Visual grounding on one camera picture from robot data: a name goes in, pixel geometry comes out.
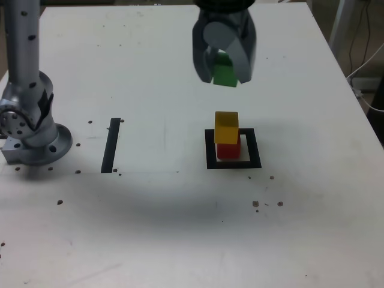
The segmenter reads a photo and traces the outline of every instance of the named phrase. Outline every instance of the table surface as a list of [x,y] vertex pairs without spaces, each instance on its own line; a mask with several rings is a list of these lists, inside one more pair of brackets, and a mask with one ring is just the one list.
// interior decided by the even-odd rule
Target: table surface
[[[1,157],[1,287],[383,287],[383,149],[308,7],[250,12],[253,79],[228,88],[193,68],[196,7],[45,10],[41,70],[74,145],[18,172]],[[206,169],[218,110],[254,128],[261,169]]]

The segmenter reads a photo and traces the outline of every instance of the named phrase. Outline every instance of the stacked cubes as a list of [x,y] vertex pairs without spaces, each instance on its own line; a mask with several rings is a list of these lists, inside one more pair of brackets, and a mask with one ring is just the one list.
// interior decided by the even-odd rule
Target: stacked cubes
[[218,159],[238,159],[241,142],[239,114],[237,112],[215,113],[215,143]]

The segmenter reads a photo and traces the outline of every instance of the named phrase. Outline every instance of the floor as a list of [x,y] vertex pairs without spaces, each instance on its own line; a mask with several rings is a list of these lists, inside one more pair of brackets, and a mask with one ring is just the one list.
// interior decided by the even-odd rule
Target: floor
[[[148,1],[141,0],[135,1],[134,3],[145,2],[148,4]],[[163,2],[167,4],[177,4],[183,3],[187,4],[192,2],[191,0],[159,0],[156,2]],[[129,0],[117,0],[116,4],[124,5],[132,3]],[[345,75],[350,74],[351,66],[349,62],[349,49],[355,33],[356,27],[358,25],[359,15],[362,9],[364,2],[358,2],[355,7],[354,14],[352,16],[352,22],[350,24],[350,29],[348,31],[344,46],[340,53],[338,59],[340,67]],[[324,37],[328,40],[332,31],[333,20],[336,15],[338,7],[338,0],[313,0],[313,14],[317,23],[319,24],[320,29],[323,32]],[[383,38],[381,35],[384,35],[384,1],[373,0],[369,10],[370,14],[370,26],[371,26],[371,40],[368,47],[367,55],[372,55],[377,48],[382,44]],[[5,47],[5,32],[4,32],[4,11],[0,7],[0,77],[4,75],[7,70],[7,57],[6,57],[6,47]],[[364,17],[361,27],[357,33],[355,40],[354,48],[352,51],[353,59],[353,68],[356,69],[361,65],[362,58],[364,55],[365,45],[367,43],[367,20]],[[364,67],[359,76],[367,77],[382,77],[384,67],[384,52],[380,53],[373,59],[366,67]],[[373,98],[373,95],[366,95],[366,99],[370,102]],[[366,111],[367,107],[362,103],[363,109]]]

